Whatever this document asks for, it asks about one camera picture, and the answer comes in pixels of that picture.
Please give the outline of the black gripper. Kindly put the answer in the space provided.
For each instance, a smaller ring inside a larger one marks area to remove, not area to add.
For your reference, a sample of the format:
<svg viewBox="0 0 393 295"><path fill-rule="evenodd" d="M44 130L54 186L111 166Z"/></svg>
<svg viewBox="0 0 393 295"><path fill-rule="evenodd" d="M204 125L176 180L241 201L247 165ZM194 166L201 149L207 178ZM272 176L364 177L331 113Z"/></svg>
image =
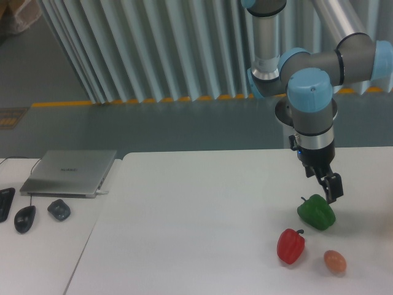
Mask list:
<svg viewBox="0 0 393 295"><path fill-rule="evenodd" d="M335 156L334 141L321 149L307 149L298 144L295 135L289 136L290 149L297 153L298 159L305 168L307 178L314 176L325 192L328 204L336 202L337 198L343 196L343 185L341 176L334 173L330 164Z"/></svg>

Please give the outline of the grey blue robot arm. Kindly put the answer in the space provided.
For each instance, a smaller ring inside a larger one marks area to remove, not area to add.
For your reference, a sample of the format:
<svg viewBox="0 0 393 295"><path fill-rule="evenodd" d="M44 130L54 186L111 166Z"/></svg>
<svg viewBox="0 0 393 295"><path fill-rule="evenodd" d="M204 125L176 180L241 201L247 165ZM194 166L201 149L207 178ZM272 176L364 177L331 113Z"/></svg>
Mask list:
<svg viewBox="0 0 393 295"><path fill-rule="evenodd" d="M328 203L343 195L341 176L332 171L335 156L333 89L343 84L375 81L392 74L392 44L373 41L349 1L314 1L336 48L309 53L302 48L279 51L279 14L285 1L243 1L252 16L255 58L248 71L255 97L285 93L276 117L294 130L290 148L307 177L315 177Z"/></svg>

